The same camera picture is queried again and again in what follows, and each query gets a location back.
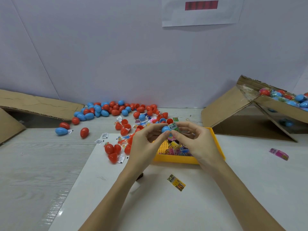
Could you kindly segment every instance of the person's left hand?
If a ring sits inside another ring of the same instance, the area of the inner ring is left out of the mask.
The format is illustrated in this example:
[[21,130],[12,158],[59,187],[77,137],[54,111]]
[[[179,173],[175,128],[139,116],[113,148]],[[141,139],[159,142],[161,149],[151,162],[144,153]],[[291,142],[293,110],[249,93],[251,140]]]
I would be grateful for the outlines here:
[[167,125],[167,123],[151,124],[135,133],[126,169],[133,171],[138,177],[149,166],[160,145],[170,135],[170,131],[161,133],[161,129]]

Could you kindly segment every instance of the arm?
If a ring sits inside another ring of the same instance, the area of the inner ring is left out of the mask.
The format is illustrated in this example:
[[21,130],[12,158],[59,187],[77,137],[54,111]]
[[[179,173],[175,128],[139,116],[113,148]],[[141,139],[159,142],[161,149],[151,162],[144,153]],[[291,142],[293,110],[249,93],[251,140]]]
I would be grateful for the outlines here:
[[244,231],[285,231],[222,159],[208,129],[191,122],[177,122],[177,125],[181,131],[195,134],[183,135],[171,131],[177,140],[189,148],[201,168],[215,180]]
[[161,133],[161,129],[166,125],[152,124],[134,135],[130,157],[125,168],[79,231],[114,229],[130,188],[152,162],[158,148],[170,134],[170,131]]

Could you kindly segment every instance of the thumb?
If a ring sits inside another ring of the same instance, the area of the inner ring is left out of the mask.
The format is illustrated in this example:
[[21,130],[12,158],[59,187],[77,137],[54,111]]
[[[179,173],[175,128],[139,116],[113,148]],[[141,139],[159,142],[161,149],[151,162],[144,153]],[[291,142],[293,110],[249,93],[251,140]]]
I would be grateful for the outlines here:
[[161,144],[168,138],[170,135],[170,131],[166,131],[164,133],[161,133],[157,139],[154,141],[154,146],[157,147],[157,149],[161,146]]
[[181,143],[183,143],[185,146],[189,147],[191,143],[191,139],[187,138],[186,136],[182,135],[181,133],[172,130],[172,135]]

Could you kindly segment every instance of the cardboard box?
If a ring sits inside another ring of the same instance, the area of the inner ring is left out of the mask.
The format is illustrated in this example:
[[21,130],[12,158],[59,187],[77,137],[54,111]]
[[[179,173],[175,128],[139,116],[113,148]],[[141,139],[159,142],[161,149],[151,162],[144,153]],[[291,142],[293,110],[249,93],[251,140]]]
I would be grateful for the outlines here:
[[[202,110],[203,126],[213,128],[215,134],[297,142],[290,135],[288,128],[282,127],[275,118],[275,114],[267,109],[274,109],[281,115],[306,124],[308,124],[308,112],[271,97],[260,96],[259,90],[264,87],[280,90],[242,75],[232,89]],[[263,115],[235,115],[251,105],[254,105]]]
[[71,120],[74,112],[83,107],[83,104],[0,90],[0,144],[26,128],[5,110]]

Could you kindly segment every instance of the hand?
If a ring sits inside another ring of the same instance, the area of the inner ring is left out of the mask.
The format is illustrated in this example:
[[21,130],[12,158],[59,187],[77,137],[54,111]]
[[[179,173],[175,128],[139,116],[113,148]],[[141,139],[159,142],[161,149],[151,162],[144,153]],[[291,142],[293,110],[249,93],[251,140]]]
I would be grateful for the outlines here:
[[171,131],[172,135],[189,149],[205,171],[212,173],[224,163],[208,129],[192,122],[177,122],[176,125],[183,134]]
[[161,133],[164,126],[167,126],[167,123],[151,124],[135,133],[125,168],[132,170],[137,177],[149,166],[160,145],[170,135],[170,131]]

